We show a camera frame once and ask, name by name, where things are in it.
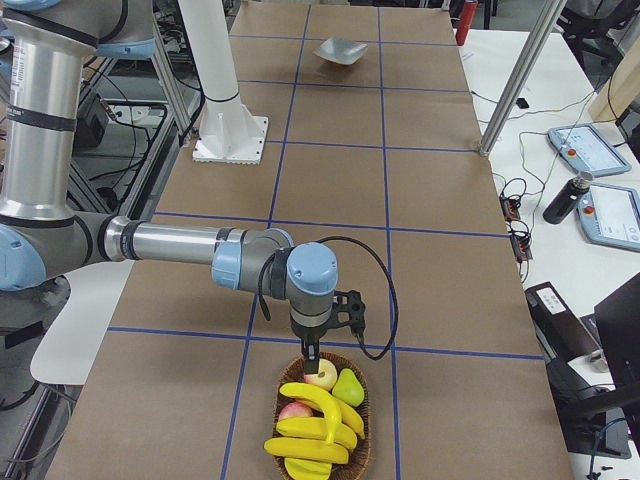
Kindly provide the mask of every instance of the black cylinder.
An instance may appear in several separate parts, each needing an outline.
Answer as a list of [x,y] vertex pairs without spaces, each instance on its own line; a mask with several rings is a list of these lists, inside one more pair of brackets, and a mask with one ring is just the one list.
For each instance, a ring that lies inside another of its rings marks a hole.
[[589,191],[593,182],[593,175],[589,172],[580,172],[578,176],[569,180],[558,192],[542,217],[549,223],[557,225],[562,222],[569,213],[576,208],[580,198]]

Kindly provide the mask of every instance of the wicker basket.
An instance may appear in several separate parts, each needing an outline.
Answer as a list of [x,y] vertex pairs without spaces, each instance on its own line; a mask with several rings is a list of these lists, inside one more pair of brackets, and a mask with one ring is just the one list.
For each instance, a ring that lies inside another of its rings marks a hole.
[[[370,407],[369,407],[369,393],[367,390],[367,384],[364,379],[364,374],[355,365],[351,360],[343,357],[342,355],[338,355],[336,353],[331,352],[321,352],[321,358],[326,358],[327,360],[333,362],[336,366],[338,372],[340,372],[343,368],[350,368],[356,375],[356,378],[360,382],[360,384],[364,387],[365,396],[362,404],[356,408],[356,412],[360,414],[362,420],[364,421],[364,435],[365,438],[362,440],[358,438],[358,445],[356,449],[349,456],[349,463],[347,465],[334,465],[333,470],[331,472],[330,480],[357,480],[364,473],[367,465],[369,464],[369,457],[371,454],[371,428],[369,425],[369,417],[370,417]],[[286,370],[283,372],[282,377],[280,377],[280,382],[278,383],[278,392],[280,390],[280,386],[284,383],[288,382],[301,382],[303,381],[303,364],[302,357],[294,360],[289,364]],[[280,411],[284,408],[285,405],[291,403],[292,400],[290,398],[285,397],[278,393],[276,398],[276,405],[273,414],[273,436],[280,437],[281,435],[276,431],[276,423],[278,422],[278,415],[280,415]],[[282,478],[286,480],[293,480],[291,476],[287,473],[287,470],[284,467],[284,458],[282,457],[274,457],[276,466],[282,475]]]

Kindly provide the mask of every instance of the red apple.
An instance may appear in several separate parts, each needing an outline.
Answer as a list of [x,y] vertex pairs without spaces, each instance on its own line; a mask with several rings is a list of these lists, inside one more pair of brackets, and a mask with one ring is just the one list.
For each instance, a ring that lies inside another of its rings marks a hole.
[[278,421],[291,417],[313,417],[313,410],[307,407],[304,403],[292,402],[285,405],[282,410],[280,410]]
[[338,381],[338,371],[333,363],[326,358],[321,358],[318,373],[305,375],[304,381],[330,392]]

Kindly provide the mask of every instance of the yellow banana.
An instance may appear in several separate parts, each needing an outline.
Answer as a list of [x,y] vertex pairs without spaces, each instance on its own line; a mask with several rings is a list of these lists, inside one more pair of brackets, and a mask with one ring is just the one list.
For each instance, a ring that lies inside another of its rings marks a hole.
[[342,414],[337,398],[320,387],[302,382],[285,383],[280,387],[280,393],[285,397],[309,400],[318,405],[327,423],[325,442],[331,445],[335,441],[336,430],[342,424]]
[[[320,417],[285,418],[276,424],[276,430],[285,437],[322,440],[327,436],[326,422]],[[341,423],[336,430],[336,443],[352,452],[356,448],[358,439],[353,430]]]
[[[362,417],[356,412],[351,405],[346,404],[339,398],[335,398],[338,402],[338,406],[340,407],[340,414],[342,415],[342,422],[351,428],[354,432],[358,434],[360,438],[364,440],[364,421]],[[314,402],[310,402],[308,400],[300,400],[302,403],[307,405],[308,407],[313,408],[317,412],[322,412],[322,409],[316,405]]]
[[264,449],[274,457],[302,458],[341,465],[349,462],[346,448],[336,443],[327,445],[322,440],[276,437],[264,442]]
[[293,480],[328,480],[332,465],[327,462],[303,460],[301,458],[285,458],[284,468]]

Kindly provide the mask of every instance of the green pear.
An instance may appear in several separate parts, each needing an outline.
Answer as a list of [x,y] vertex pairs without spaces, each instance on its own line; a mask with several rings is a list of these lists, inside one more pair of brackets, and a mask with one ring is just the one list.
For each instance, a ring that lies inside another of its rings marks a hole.
[[364,388],[350,368],[342,369],[331,393],[352,407],[358,407],[364,401]]

